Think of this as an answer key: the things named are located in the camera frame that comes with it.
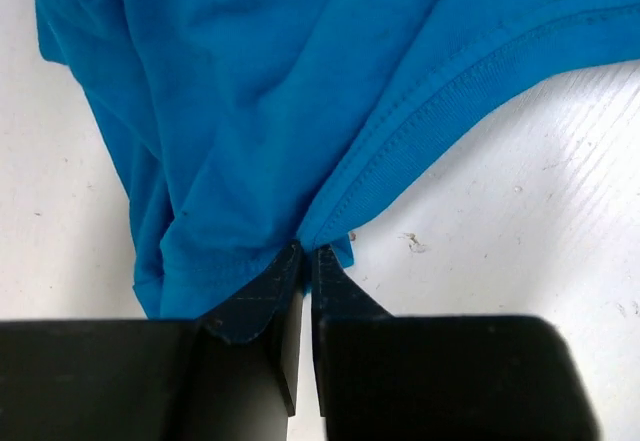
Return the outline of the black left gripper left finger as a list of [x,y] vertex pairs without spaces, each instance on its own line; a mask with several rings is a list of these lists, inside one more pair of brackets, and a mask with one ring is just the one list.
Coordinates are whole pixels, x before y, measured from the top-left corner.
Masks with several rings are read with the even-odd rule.
[[283,440],[296,411],[303,251],[195,320],[5,321],[5,440]]

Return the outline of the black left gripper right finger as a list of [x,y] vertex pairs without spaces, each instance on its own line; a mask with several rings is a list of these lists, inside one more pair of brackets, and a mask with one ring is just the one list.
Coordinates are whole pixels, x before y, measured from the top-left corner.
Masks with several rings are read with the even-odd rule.
[[311,257],[313,355],[331,440],[596,440],[569,348],[534,316],[396,317]]

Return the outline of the blue t shirt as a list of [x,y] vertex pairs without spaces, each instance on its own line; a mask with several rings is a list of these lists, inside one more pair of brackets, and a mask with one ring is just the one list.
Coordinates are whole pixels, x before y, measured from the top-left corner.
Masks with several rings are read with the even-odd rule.
[[485,115],[636,59],[639,0],[35,0],[129,199],[134,291],[195,318],[375,218]]

